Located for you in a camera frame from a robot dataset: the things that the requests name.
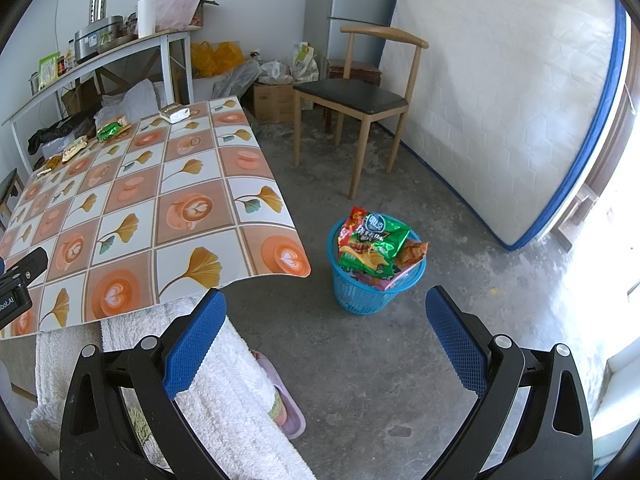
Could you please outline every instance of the bottle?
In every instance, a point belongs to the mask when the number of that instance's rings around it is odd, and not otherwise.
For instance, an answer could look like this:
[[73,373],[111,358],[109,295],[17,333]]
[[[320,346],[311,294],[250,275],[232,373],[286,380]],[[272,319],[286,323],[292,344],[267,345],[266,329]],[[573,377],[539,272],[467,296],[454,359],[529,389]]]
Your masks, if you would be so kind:
[[68,72],[76,65],[76,48],[74,46],[74,40],[69,40],[69,45],[66,48],[65,67]]
[[66,72],[65,58],[63,56],[60,56],[58,58],[58,76],[63,75],[65,72]]

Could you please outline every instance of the cardboard box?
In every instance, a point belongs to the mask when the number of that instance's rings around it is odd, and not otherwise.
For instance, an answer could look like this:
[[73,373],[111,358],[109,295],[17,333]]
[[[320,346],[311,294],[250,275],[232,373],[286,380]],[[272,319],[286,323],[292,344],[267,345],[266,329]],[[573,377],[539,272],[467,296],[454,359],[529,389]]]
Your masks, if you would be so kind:
[[66,113],[77,114],[97,105],[100,102],[100,95],[95,88],[94,79],[87,79],[79,87],[69,90],[62,95],[62,103],[65,105]]
[[260,123],[293,122],[293,85],[263,85],[255,82],[242,101]]

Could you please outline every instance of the white plastic bag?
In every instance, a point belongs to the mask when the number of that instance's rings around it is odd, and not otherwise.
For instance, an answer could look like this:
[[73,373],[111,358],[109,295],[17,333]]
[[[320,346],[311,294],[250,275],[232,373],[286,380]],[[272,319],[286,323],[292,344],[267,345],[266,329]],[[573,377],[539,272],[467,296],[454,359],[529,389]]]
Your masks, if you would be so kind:
[[133,123],[158,113],[158,101],[154,86],[149,79],[142,80],[129,91],[122,99],[111,98],[102,101],[103,108],[94,116],[95,128],[100,130],[106,124],[117,121],[125,116],[128,123]]
[[156,32],[185,30],[193,19],[200,0],[155,0]]
[[232,95],[241,98],[249,86],[254,84],[259,75],[260,64],[255,59],[245,61],[213,78],[211,99],[230,97]]
[[293,46],[291,74],[296,81],[298,81],[300,77],[306,72],[309,67],[309,63],[311,63],[313,58],[314,50],[308,45],[308,43],[296,43]]
[[262,73],[258,78],[265,85],[288,85],[293,83],[289,68],[279,61],[269,61],[260,65]]

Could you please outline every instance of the chair leg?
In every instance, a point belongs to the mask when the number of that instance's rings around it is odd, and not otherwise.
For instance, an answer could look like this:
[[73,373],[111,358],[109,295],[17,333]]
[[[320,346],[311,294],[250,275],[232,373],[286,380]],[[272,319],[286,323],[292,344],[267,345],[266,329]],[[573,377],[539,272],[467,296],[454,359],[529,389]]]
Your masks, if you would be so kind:
[[364,163],[364,152],[367,149],[367,139],[369,139],[369,129],[371,127],[371,119],[365,117],[360,125],[360,139],[358,140],[358,152],[356,153],[356,162],[353,167],[353,176],[351,177],[351,189],[349,190],[349,199],[353,200],[356,196],[356,189],[360,182],[360,173],[362,172],[362,164]]
[[294,90],[293,103],[293,165],[300,165],[300,130],[302,129],[302,98],[300,92]]
[[400,115],[400,119],[398,120],[398,127],[396,128],[396,134],[394,135],[394,143],[391,146],[391,155],[389,155],[389,162],[386,165],[386,172],[391,173],[391,169],[394,166],[394,162],[396,161],[396,156],[398,155],[398,147],[400,146],[400,137],[402,137],[402,130],[404,129],[404,124],[406,123],[406,115],[407,112]]
[[335,127],[335,145],[340,146],[342,139],[342,124],[344,123],[344,114],[338,114],[338,125]]

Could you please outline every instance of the blue gripper pad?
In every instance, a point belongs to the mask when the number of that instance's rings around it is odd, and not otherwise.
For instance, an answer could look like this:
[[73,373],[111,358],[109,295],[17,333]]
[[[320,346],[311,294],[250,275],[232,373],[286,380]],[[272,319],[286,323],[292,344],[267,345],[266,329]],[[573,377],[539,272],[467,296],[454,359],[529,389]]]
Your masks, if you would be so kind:
[[453,365],[462,385],[478,397],[484,396],[489,386],[487,359],[465,328],[462,320],[450,306],[448,298],[435,287],[424,299],[427,318]]
[[226,301],[222,292],[210,291],[202,301],[206,301],[206,305],[197,314],[192,314],[191,324],[182,333],[165,361],[162,386],[171,400],[175,399],[178,392],[189,389],[225,322]]

